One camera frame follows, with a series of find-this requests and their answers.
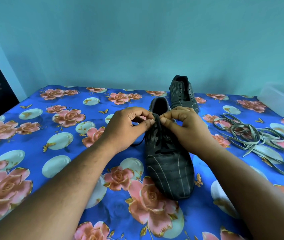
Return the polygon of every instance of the black shoe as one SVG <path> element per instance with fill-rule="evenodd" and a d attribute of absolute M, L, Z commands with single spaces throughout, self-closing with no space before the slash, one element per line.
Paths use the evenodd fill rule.
<path fill-rule="evenodd" d="M 145 133 L 146 168 L 156 187 L 167 198 L 190 197 L 194 188 L 194 168 L 189 153 L 177 137 L 162 126 L 159 116 L 171 110 L 165 97 L 152 100 L 155 124 Z"/>
<path fill-rule="evenodd" d="M 192 108 L 197 114 L 199 113 L 199 106 L 187 76 L 176 75 L 171 83 L 170 93 L 172 109 L 182 106 Z"/>

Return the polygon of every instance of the bed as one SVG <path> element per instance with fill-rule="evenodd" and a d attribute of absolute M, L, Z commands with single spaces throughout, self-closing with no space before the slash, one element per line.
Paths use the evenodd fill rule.
<path fill-rule="evenodd" d="M 47 86 L 0 116 L 0 186 L 15 175 L 22 179 L 10 189 L 15 196 L 0 207 L 0 220 L 91 146 L 117 110 L 130 106 L 148 109 L 157 96 L 170 102 L 170 93 L 165 91 Z M 200 107 L 199 115 L 221 146 L 284 193 L 283 174 L 255 153 L 242 157 L 244 151 L 223 135 L 228 132 L 213 126 L 214 118 L 230 113 L 257 128 L 271 127 L 284 135 L 284 118 L 253 96 L 200 93 L 194 96 Z M 284 151 L 274 150 L 276 157 L 284 161 Z M 140 197 L 140 191 L 148 192 L 146 182 L 150 182 L 144 166 L 144 144 L 117 154 L 95 186 L 75 239 L 92 227 L 97 230 L 92 231 L 96 238 L 110 240 L 250 238 L 211 170 L 197 156 L 192 158 L 196 177 L 192 196 L 179 202 L 169 201 L 155 217 Z M 119 186 L 113 177 L 119 172 L 134 187 Z M 135 210 L 134 205 L 143 210 Z"/>

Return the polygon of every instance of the blue bed sheet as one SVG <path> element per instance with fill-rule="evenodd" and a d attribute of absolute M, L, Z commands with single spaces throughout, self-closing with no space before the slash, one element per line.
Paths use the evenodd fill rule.
<path fill-rule="evenodd" d="M 148 109 L 158 96 L 170 102 L 170 93 L 164 91 L 47 86 L 0 116 L 0 220 L 98 140 L 117 110 L 130 106 Z M 230 113 L 256 128 L 271 127 L 284 135 L 284 118 L 256 97 L 194 96 L 199 116 L 221 146 L 284 193 L 284 175 L 254 153 L 242 157 L 245 151 L 222 134 L 228 132 L 212 124 L 214 118 Z M 284 151 L 273 150 L 284 160 Z M 190 198 L 176 202 L 154 188 L 144 166 L 143 143 L 117 154 L 101 174 L 74 239 L 249 238 L 209 167 L 196 156 L 192 160 L 195 189 Z"/>

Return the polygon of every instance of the plastic container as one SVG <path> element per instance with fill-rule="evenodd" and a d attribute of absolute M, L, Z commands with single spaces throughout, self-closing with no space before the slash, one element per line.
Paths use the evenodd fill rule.
<path fill-rule="evenodd" d="M 278 115 L 284 117 L 284 84 L 266 83 L 257 98 Z"/>

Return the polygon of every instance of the wall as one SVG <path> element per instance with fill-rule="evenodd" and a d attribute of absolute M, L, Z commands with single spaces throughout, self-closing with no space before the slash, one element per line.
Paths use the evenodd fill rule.
<path fill-rule="evenodd" d="M 284 82 L 284 0 L 0 0 L 27 95 L 47 84 L 258 94 Z"/>
<path fill-rule="evenodd" d="M 27 98 L 19 80 L 17 79 L 12 67 L 10 66 L 1 46 L 0 46 L 0 70 L 5 76 L 6 80 L 10 84 L 13 92 L 19 101 L 23 101 Z"/>

